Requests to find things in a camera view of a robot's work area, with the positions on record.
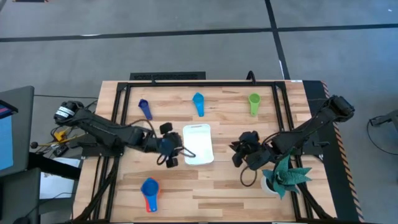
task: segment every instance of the wooden table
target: wooden table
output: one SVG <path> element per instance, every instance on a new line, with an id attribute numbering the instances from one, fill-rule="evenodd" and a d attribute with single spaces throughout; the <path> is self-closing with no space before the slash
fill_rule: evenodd
<path id="1" fill-rule="evenodd" d="M 117 82 L 103 82 L 99 94 L 96 114 L 111 119 Z M 290 108 L 295 127 L 311 118 L 303 83 L 286 82 Z M 199 117 L 192 103 L 196 92 L 205 96 L 205 116 Z M 248 96 L 256 92 L 261 95 L 258 116 L 249 114 Z M 211 126 L 214 162 L 205 166 L 188 166 L 179 156 L 179 166 L 167 169 L 157 166 L 157 154 L 144 154 L 126 149 L 121 158 L 114 195 L 112 222 L 269 222 L 294 221 L 290 194 L 281 200 L 278 195 L 264 192 L 260 186 L 262 177 L 252 187 L 244 187 L 239 175 L 244 166 L 235 168 L 234 152 L 228 147 L 237 141 L 244 131 L 256 130 L 261 139 L 279 130 L 272 90 L 266 86 L 254 87 L 140 87 L 131 89 L 126 123 L 144 118 L 138 107 L 141 98 L 149 101 L 157 133 L 159 126 L 172 122 L 174 131 L 182 136 L 182 128 L 188 124 L 206 123 Z M 280 98 L 284 121 L 287 120 Z M 119 104 L 120 121 L 123 95 Z M 336 212 L 331 197 L 323 164 L 313 156 L 302 156 L 303 166 L 312 167 L 308 176 L 309 191 L 331 216 Z M 91 200 L 97 158 L 84 161 L 73 206 L 75 215 L 80 214 Z M 272 163 L 263 169 L 272 169 Z M 160 182 L 159 211 L 147 213 L 140 187 L 148 177 Z M 254 172 L 244 174 L 250 182 Z M 300 200 L 301 214 L 305 210 Z M 107 193 L 101 204 L 100 217 L 104 216 Z"/>

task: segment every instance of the green measuring cup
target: green measuring cup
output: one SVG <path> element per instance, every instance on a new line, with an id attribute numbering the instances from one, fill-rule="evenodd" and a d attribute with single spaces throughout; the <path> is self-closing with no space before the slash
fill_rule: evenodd
<path id="1" fill-rule="evenodd" d="M 261 97 L 257 93 L 252 93 L 249 96 L 249 103 L 250 103 L 250 115 L 256 116 L 259 110 Z"/>

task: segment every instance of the orange and black striped tape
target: orange and black striped tape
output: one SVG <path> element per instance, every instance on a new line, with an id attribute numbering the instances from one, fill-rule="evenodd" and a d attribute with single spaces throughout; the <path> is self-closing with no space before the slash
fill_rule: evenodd
<path id="1" fill-rule="evenodd" d="M 325 90 L 326 97 L 329 98 L 330 94 L 329 94 L 328 87 L 326 86 L 326 84 L 324 82 L 322 82 L 322 85 L 323 85 L 323 88 Z M 344 146 L 343 146 L 343 140 L 341 139 L 341 134 L 340 134 L 340 131 L 338 129 L 337 124 L 333 123 L 333 125 L 335 127 L 335 133 L 336 133 L 338 147 L 339 147 L 339 150 L 340 150 L 341 159 L 343 160 L 343 164 L 344 164 L 345 169 L 346 169 L 346 174 L 347 174 L 347 179 L 348 179 L 348 182 L 349 182 L 349 187 L 351 189 L 351 194 L 353 195 L 353 200 L 354 200 L 354 203 L 355 203 L 355 206 L 356 206 L 356 211 L 358 213 L 358 219 L 359 219 L 360 222 L 365 222 L 365 220 L 363 218 L 361 206 L 359 204 L 358 196 L 356 195 L 355 185 L 354 185 L 354 181 L 353 181 L 353 175 L 351 174 L 351 170 L 349 169 L 347 156 L 346 156 L 346 151 L 345 151 Z"/>

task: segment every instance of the concrete floor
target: concrete floor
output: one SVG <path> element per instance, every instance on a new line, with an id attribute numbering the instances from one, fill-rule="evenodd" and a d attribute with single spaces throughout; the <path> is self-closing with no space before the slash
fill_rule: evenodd
<path id="1" fill-rule="evenodd" d="M 394 0 L 271 3 L 278 27 L 398 21 Z M 270 26 L 262 0 L 7 1 L 0 12 L 0 38 Z M 369 118 L 398 109 L 397 38 L 398 29 L 280 33 L 291 79 L 324 80 L 356 107 L 340 129 L 367 222 L 398 220 L 398 157 L 377 150 L 366 135 Z M 96 97 L 103 80 L 127 80 L 130 72 L 206 71 L 208 79 L 242 79 L 248 70 L 257 79 L 282 78 L 272 33 L 0 42 L 0 91 L 33 85 L 36 94 Z M 52 115 L 63 100 L 35 97 L 33 141 L 50 140 Z M 371 134 L 398 152 L 391 125 Z M 42 223 L 65 221 L 69 212 Z"/>

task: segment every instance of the green plant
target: green plant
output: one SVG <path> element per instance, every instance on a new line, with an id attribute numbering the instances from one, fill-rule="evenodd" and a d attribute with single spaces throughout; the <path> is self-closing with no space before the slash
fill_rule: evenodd
<path id="1" fill-rule="evenodd" d="M 311 167 L 289 169 L 289 158 L 290 155 L 285 156 L 273 171 L 262 170 L 264 176 L 267 177 L 267 181 L 279 194 L 280 199 L 285 195 L 286 190 L 299 193 L 295 185 L 311 180 L 305 176 L 311 170 Z"/>

